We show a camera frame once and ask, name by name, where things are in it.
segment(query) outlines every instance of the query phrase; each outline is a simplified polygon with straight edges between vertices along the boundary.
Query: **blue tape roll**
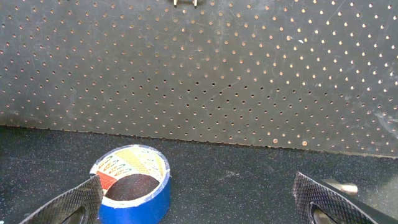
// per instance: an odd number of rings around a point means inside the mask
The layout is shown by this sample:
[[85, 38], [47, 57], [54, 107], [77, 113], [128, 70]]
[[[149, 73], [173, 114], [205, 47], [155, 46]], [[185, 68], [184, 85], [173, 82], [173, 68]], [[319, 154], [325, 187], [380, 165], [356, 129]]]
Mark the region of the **blue tape roll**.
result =
[[152, 224], [158, 223], [167, 213], [170, 207], [170, 189], [171, 189], [171, 178], [170, 178], [170, 167], [167, 159], [164, 155], [153, 147], [143, 145], [129, 145], [114, 149], [103, 157], [98, 159], [95, 165], [91, 168], [91, 174], [99, 174], [101, 178], [101, 185], [104, 191], [109, 189], [109, 185], [113, 185], [118, 177], [112, 176], [112, 174], [122, 173], [123, 177], [136, 174], [140, 172], [134, 172], [129, 170], [132, 160], [123, 157], [128, 154], [136, 153], [138, 157], [142, 159], [146, 158], [146, 153], [149, 156], [147, 160], [143, 159], [143, 164], [150, 170], [155, 170], [156, 175], [153, 178], [160, 180], [159, 185], [151, 193], [141, 198], [131, 201], [115, 201], [104, 196], [101, 208], [99, 210], [99, 219], [103, 224], [115, 223], [115, 224]]

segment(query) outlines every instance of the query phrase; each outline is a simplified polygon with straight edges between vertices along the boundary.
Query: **black speckled countertop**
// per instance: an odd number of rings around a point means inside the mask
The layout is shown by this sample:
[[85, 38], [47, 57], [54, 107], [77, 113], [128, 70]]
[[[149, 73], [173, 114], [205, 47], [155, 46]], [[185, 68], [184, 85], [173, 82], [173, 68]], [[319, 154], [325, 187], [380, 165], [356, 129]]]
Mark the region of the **black speckled countertop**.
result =
[[298, 223], [298, 170], [355, 183], [360, 201], [398, 218], [394, 159], [0, 127], [0, 220], [22, 221], [86, 180], [104, 153], [127, 144], [152, 146], [169, 160], [172, 204], [162, 223]]

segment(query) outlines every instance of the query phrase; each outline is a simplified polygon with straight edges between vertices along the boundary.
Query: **pegboard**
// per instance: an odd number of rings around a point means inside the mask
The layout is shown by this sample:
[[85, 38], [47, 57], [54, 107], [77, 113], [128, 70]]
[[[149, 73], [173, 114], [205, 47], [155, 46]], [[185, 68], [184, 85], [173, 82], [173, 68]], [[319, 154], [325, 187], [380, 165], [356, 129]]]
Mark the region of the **pegboard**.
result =
[[398, 156], [394, 1], [0, 3], [0, 124]]

